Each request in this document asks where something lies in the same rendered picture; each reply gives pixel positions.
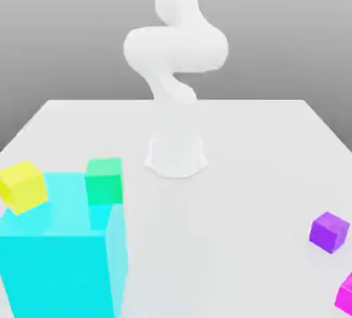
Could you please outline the small magenta cube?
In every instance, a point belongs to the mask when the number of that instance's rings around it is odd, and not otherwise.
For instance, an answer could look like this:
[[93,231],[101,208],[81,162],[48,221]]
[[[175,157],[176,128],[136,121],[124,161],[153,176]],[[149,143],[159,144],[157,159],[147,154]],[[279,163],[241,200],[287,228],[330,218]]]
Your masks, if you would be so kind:
[[335,306],[352,316],[352,272],[338,289]]

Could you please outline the small yellow cube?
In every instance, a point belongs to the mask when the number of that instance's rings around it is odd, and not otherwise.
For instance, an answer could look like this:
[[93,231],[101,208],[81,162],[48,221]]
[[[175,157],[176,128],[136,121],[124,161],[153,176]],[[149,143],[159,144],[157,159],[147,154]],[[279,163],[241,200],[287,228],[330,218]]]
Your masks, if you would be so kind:
[[0,198],[15,215],[47,202],[43,172],[29,161],[0,170]]

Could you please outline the small purple cube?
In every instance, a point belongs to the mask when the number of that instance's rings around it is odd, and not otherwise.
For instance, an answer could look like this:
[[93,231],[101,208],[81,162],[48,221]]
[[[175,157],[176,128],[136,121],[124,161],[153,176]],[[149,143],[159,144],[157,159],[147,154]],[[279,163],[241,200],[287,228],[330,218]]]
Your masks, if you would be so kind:
[[332,254],[344,244],[349,227],[349,222],[325,212],[313,221],[309,241]]

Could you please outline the large cyan box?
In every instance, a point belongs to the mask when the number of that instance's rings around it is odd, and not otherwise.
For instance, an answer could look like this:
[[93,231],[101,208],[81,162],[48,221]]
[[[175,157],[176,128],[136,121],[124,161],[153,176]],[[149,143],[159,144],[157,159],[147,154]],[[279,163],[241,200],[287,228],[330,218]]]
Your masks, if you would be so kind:
[[123,205],[89,205],[81,172],[48,172],[45,182],[46,203],[0,217],[0,278],[14,318],[120,318]]

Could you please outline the small green cube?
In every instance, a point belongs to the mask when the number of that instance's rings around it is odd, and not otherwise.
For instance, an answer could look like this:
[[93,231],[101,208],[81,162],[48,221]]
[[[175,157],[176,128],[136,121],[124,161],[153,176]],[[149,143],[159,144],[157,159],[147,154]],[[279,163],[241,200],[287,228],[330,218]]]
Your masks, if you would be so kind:
[[85,187],[89,205],[122,204],[122,159],[119,157],[90,159],[85,170]]

